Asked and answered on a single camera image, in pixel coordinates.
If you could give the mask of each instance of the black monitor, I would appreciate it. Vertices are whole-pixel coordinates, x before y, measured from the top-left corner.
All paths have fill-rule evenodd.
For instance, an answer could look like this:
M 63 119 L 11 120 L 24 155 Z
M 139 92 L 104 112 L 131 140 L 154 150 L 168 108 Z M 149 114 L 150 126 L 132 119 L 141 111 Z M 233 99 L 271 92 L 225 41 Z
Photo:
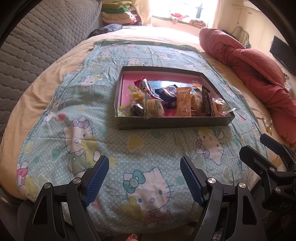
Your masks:
M 296 56 L 284 41 L 274 36 L 270 51 L 293 75 L 296 75 Z

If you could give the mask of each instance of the polka dot fabric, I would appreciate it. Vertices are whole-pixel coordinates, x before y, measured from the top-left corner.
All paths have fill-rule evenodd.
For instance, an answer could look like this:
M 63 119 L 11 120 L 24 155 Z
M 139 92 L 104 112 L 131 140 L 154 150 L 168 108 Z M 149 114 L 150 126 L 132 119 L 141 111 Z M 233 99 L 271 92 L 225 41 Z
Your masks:
M 122 66 L 163 66 L 203 72 L 236 108 L 228 126 L 116 130 L 114 99 Z M 250 182 L 239 150 L 250 145 L 267 157 L 260 130 L 244 97 L 238 95 L 196 50 L 153 42 L 104 40 L 75 73 L 66 74 L 51 103 L 26 137 L 17 165 L 20 192 L 34 201 L 45 182 L 69 183 L 100 155 L 110 168 L 96 200 L 87 208 L 99 232 L 148 233 L 195 220 L 180 159 L 221 183 Z M 63 204 L 64 216 L 71 223 Z

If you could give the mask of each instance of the dark blue snack package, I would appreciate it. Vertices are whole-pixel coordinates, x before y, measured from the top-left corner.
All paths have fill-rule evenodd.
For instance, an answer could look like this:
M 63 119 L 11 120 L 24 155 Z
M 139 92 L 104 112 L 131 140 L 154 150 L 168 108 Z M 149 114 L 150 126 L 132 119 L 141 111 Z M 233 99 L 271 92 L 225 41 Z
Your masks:
M 164 88 L 156 89 L 155 93 L 159 95 L 159 97 L 166 101 L 163 107 L 167 109 L 175 109 L 177 107 L 177 90 L 176 85 L 170 85 Z

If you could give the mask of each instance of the pink quilt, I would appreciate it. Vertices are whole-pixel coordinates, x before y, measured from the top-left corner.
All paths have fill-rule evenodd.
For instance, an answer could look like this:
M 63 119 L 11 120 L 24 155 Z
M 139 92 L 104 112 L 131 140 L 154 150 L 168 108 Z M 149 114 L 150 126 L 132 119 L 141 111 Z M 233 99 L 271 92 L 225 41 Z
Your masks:
M 204 51 L 229 66 L 264 103 L 276 131 L 296 148 L 296 101 L 284 87 L 285 77 L 277 63 L 256 49 L 245 49 L 218 29 L 203 28 L 199 38 Z

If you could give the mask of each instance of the gray quilted padding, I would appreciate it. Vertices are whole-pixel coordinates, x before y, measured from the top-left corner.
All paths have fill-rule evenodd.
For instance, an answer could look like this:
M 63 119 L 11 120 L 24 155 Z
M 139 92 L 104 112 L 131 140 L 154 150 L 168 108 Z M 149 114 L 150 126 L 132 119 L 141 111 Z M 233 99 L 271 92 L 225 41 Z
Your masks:
M 102 0 L 43 0 L 0 48 L 0 142 L 11 111 L 30 84 L 99 27 Z

